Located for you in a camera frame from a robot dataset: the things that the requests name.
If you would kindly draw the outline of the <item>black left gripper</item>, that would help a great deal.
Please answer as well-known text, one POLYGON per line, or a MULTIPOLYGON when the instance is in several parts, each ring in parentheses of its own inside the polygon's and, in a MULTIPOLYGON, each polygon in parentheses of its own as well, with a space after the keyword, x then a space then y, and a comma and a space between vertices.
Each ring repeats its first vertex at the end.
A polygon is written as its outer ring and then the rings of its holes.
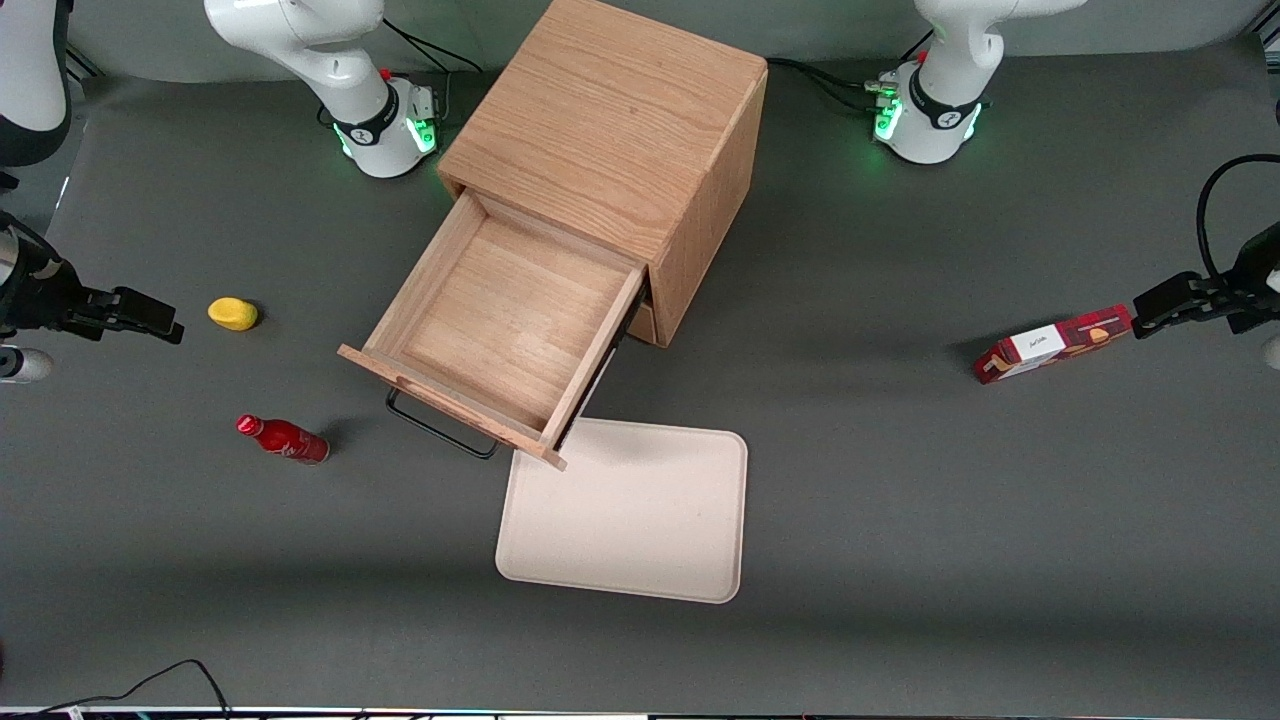
MULTIPOLYGON (((1217 273, 1226 293, 1228 325, 1244 334, 1279 319, 1279 223, 1245 241, 1234 264, 1217 273)), ((1134 299, 1132 333, 1146 340, 1164 329, 1217 318, 1212 297, 1219 287, 1194 272, 1180 272, 1158 286, 1158 299, 1134 299)))

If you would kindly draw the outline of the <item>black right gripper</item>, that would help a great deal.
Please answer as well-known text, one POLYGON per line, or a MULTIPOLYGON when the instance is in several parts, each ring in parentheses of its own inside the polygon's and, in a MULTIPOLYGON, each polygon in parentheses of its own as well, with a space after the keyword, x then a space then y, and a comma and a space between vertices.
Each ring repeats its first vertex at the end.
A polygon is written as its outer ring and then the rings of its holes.
POLYGON ((119 286, 99 296, 102 328, 76 316, 92 291, 83 287, 72 264, 38 236, 8 232, 8 336, 22 331, 67 332, 101 338, 105 331, 132 332, 179 345, 186 328, 177 310, 146 293, 119 286))

